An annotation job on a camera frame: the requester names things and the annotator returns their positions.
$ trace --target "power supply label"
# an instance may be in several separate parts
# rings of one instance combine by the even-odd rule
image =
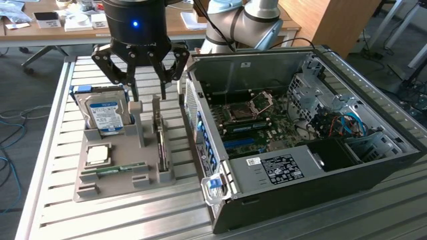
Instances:
[[[119,109],[116,102],[94,103],[90,107],[99,130],[115,132],[123,128],[122,115],[116,113]]]
[[[275,185],[305,177],[291,154],[263,159],[261,163]]]

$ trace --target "blue cable on floor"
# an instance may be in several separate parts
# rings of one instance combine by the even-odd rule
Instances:
[[[4,121],[0,121],[0,124],[10,125],[10,126],[18,126],[18,127],[22,128],[22,134],[20,134],[19,138],[14,142],[11,142],[10,145],[7,145],[4,147],[0,147],[0,149],[6,149],[6,148],[11,147],[14,144],[16,144],[18,141],[22,140],[22,138],[24,137],[24,135],[26,135],[26,126],[22,125],[22,124],[14,124],[14,123],[8,123],[8,122],[4,122]]]
[[[10,165],[10,167],[12,168],[12,172],[14,172],[14,176],[15,176],[15,180],[16,180],[16,185],[18,185],[18,198],[16,198],[15,202],[12,203],[12,205],[0,213],[0,215],[3,215],[10,211],[10,209],[12,209],[15,207],[15,205],[22,200],[22,185],[20,185],[20,179],[19,179],[19,175],[16,174],[16,170],[15,170],[14,164],[10,162],[10,160],[7,158],[0,157],[0,159],[3,161],[6,161],[8,163],[8,165]]]
[[[19,140],[23,139],[23,137],[24,137],[24,135],[26,135],[26,126],[22,125],[22,124],[14,124],[14,123],[8,123],[8,122],[4,122],[4,121],[0,121],[0,124],[10,125],[10,126],[18,126],[18,127],[22,128],[22,134],[20,134],[19,138],[18,138],[15,141],[12,141],[7,146],[0,147],[0,149],[6,149],[6,148],[11,147],[14,144],[16,144]],[[18,185],[18,198],[16,198],[15,202],[12,203],[12,205],[0,213],[0,215],[3,215],[3,214],[6,214],[6,213],[10,211],[10,209],[12,209],[12,208],[15,207],[15,205],[20,202],[20,200],[22,200],[22,195],[23,195],[23,191],[22,191],[20,179],[19,179],[19,175],[18,175],[18,173],[16,173],[16,169],[15,169],[14,163],[12,163],[6,157],[0,157],[0,159],[2,159],[3,161],[6,161],[6,164],[10,165],[10,168],[12,169],[12,172],[14,172],[14,176],[15,176],[15,180],[16,180],[16,185]]]

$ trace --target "hard drive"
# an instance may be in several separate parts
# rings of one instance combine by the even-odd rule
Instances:
[[[120,134],[132,124],[128,93],[122,86],[74,87],[71,96],[80,108],[86,128],[99,129],[102,136]]]

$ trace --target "blue label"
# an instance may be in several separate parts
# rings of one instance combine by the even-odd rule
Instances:
[[[90,105],[91,108],[104,108],[104,107],[114,107],[118,106],[118,103],[115,101],[112,102],[102,102],[102,103],[92,103]]]

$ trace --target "box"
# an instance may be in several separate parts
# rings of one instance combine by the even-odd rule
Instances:
[[[107,17],[104,13],[91,15],[92,27],[95,29],[108,28]]]
[[[66,18],[64,30],[66,32],[92,30],[92,23],[90,17],[83,13],[68,15]]]
[[[34,13],[39,28],[60,28],[62,22],[56,12],[35,12]]]

